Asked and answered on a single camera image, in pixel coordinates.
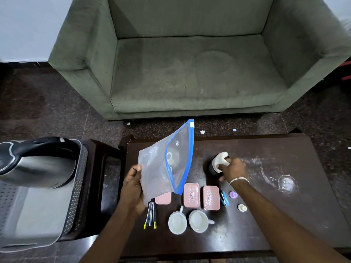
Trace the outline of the person's right hand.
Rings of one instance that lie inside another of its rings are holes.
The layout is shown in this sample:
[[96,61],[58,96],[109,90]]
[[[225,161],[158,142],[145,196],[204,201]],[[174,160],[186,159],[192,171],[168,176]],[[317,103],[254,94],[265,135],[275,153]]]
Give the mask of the person's right hand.
[[239,158],[234,158],[233,175],[222,175],[219,180],[222,182],[226,181],[234,189],[238,188],[242,184],[249,184],[245,163]]

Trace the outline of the person's left hand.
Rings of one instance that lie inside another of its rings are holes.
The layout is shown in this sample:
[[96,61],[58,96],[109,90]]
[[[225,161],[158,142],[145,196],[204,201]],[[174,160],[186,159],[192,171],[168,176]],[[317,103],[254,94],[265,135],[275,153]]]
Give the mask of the person's left hand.
[[122,183],[117,208],[126,213],[129,217],[135,218],[140,216],[146,208],[143,202],[141,181],[139,184],[129,182],[129,171]]

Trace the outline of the black bottle white cap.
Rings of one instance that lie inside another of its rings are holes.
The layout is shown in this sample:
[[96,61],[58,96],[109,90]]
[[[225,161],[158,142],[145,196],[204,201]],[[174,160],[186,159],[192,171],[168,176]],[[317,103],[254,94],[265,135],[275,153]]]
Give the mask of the black bottle white cap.
[[228,158],[227,152],[221,152],[217,154],[208,164],[209,173],[216,178],[220,178],[222,175],[221,171],[218,169],[218,164],[222,163],[225,158]]

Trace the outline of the clear zip bag blue seal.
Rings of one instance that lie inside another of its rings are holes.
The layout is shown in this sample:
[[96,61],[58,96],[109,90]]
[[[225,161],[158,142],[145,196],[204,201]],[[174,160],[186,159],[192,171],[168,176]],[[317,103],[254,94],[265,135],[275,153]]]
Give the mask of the clear zip bag blue seal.
[[139,151],[143,202],[168,192],[182,195],[192,163],[195,122],[189,119],[174,133]]

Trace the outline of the person's right forearm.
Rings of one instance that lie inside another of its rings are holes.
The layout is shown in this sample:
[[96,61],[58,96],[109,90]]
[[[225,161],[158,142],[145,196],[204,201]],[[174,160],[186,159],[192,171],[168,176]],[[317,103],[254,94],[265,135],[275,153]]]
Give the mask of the person's right forearm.
[[245,202],[280,263],[351,263],[250,184],[242,184],[234,190]]

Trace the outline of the person's left forearm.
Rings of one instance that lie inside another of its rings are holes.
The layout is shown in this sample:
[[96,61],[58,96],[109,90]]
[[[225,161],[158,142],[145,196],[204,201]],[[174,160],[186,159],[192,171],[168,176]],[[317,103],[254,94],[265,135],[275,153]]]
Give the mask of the person's left forearm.
[[123,202],[79,263],[118,263],[137,218],[144,211],[143,200]]

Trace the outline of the pink lidded container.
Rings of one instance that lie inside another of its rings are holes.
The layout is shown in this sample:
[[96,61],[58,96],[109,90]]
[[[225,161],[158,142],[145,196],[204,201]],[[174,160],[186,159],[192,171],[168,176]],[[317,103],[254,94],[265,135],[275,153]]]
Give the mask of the pink lidded container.
[[209,211],[220,209],[220,191],[217,186],[203,187],[203,207]]
[[171,201],[172,201],[172,192],[164,193],[155,198],[155,203],[157,205],[168,205],[171,203]]
[[187,208],[200,207],[200,186],[197,183],[186,183],[183,190],[183,204]]

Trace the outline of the dark wooden coffee table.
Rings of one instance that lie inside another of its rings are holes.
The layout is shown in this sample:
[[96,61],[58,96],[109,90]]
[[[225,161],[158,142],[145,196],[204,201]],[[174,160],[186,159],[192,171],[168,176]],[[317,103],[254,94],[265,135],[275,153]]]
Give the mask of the dark wooden coffee table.
[[186,191],[158,207],[157,228],[133,230],[119,261],[178,261],[275,256],[284,263],[351,263],[351,231],[304,134],[199,139],[187,183],[203,204],[186,208]]

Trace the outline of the dark wooden side stool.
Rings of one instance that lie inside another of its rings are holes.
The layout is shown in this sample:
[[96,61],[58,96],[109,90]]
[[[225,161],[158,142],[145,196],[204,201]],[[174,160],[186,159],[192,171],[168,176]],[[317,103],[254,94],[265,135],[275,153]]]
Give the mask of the dark wooden side stool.
[[82,140],[81,143],[87,149],[87,162],[78,206],[73,226],[68,233],[62,234],[57,242],[73,241],[97,235],[111,217],[111,215],[101,211],[106,159],[112,157],[123,161],[123,152],[118,148],[92,139]]

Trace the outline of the black tongs yellow tips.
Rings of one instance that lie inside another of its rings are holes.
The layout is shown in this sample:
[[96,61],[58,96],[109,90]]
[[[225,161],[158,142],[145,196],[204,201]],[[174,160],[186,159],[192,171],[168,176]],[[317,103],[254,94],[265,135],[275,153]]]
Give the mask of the black tongs yellow tips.
[[147,217],[143,229],[146,229],[147,227],[152,227],[153,229],[157,228],[156,208],[155,202],[153,201],[149,202],[148,204]]

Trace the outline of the white ceramic cup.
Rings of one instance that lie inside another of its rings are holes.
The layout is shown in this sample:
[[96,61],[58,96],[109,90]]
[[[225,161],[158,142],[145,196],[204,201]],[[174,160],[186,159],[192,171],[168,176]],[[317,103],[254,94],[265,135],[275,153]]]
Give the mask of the white ceramic cup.
[[169,216],[168,227],[175,235],[183,234],[187,228],[187,218],[183,213],[183,209],[184,206],[181,206],[179,211],[175,211]]
[[188,217],[190,227],[196,233],[202,234],[211,224],[215,224],[213,220],[208,219],[207,215],[200,210],[193,210]]

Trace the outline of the silver perforated metal tray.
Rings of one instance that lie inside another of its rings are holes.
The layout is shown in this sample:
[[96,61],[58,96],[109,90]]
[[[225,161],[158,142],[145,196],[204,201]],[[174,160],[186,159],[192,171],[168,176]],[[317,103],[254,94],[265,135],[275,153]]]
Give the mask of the silver perforated metal tray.
[[47,247],[70,231],[86,162],[87,149],[81,143],[75,174],[64,186],[48,189],[0,182],[0,252]]

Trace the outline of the green fabric sofa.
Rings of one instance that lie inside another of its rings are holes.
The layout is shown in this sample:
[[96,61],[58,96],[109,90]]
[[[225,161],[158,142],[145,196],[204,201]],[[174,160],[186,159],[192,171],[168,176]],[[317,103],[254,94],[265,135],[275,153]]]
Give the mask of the green fabric sofa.
[[73,0],[48,62],[127,120],[278,113],[350,56],[323,0]]

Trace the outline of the red object by sofa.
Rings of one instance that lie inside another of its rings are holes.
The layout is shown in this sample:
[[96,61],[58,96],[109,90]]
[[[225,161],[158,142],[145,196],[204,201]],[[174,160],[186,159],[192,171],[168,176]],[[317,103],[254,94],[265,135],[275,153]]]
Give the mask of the red object by sofa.
[[340,66],[341,81],[351,80],[351,60],[346,60]]

